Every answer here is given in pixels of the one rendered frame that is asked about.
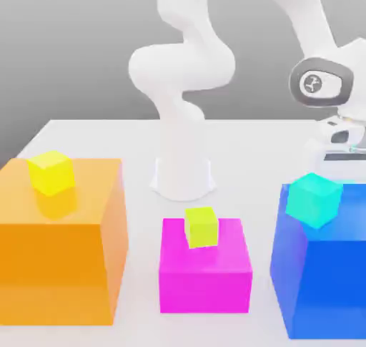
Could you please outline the small turquoise cube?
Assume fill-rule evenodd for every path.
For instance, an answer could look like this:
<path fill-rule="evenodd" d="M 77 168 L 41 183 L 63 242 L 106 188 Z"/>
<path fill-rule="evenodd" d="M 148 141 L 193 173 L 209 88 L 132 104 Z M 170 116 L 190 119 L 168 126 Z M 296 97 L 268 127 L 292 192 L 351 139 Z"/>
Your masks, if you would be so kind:
<path fill-rule="evenodd" d="M 343 184 L 313 172 L 289 185 L 286 214 L 314 229 L 320 229 L 339 210 Z"/>

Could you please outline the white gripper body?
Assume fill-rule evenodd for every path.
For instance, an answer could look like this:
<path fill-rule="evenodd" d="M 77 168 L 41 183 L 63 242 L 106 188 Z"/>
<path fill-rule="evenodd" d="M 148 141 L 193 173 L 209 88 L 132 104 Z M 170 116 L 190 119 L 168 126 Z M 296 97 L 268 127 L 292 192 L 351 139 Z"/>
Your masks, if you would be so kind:
<path fill-rule="evenodd" d="M 303 151 L 305 172 L 342 183 L 366 183 L 366 153 L 331 151 L 309 140 Z"/>

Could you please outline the large orange box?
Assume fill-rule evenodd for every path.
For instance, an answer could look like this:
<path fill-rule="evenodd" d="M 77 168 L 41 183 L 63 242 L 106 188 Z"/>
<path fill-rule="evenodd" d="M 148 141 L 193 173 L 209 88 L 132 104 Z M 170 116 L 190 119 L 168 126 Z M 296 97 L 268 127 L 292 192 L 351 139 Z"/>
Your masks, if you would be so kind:
<path fill-rule="evenodd" d="M 0 169 L 0 326 L 113 324 L 128 251 L 119 159 L 75 159 L 76 184 L 37 192 L 28 165 Z"/>

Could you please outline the large magenta box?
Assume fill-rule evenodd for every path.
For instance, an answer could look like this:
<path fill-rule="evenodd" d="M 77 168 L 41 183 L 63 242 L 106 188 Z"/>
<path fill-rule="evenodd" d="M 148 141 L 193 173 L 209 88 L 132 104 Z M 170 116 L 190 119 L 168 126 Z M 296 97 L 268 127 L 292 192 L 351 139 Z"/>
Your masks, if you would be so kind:
<path fill-rule="evenodd" d="M 162 223 L 161 313 L 247 313 L 253 271 L 239 218 L 219 219 L 218 245 L 190 249 L 182 218 Z"/>

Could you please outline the small yellow cube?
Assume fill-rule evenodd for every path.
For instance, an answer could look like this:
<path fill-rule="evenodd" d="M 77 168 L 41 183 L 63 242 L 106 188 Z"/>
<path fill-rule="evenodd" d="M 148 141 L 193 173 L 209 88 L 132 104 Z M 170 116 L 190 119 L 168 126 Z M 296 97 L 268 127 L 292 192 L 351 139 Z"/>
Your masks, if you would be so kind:
<path fill-rule="evenodd" d="M 43 195 L 53 196 L 75 186 L 72 160 L 56 150 L 31 157 L 26 162 L 32 187 Z"/>

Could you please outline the small lime cube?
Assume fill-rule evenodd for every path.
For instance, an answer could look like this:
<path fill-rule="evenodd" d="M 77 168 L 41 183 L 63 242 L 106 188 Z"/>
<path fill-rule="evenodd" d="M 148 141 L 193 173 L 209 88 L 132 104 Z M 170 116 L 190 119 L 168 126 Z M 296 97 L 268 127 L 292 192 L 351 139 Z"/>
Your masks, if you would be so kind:
<path fill-rule="evenodd" d="M 212 207 L 187 208 L 184 232 L 190 249 L 217 246 L 219 222 Z"/>

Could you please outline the large blue box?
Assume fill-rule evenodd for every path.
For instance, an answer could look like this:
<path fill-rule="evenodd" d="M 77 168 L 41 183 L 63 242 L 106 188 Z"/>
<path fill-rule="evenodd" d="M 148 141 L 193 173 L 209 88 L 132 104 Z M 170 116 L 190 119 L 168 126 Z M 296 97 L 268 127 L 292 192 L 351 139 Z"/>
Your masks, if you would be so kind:
<path fill-rule="evenodd" d="M 319 230 L 286 214 L 280 191 L 270 276 L 291 339 L 366 339 L 366 185 L 346 184 Z"/>

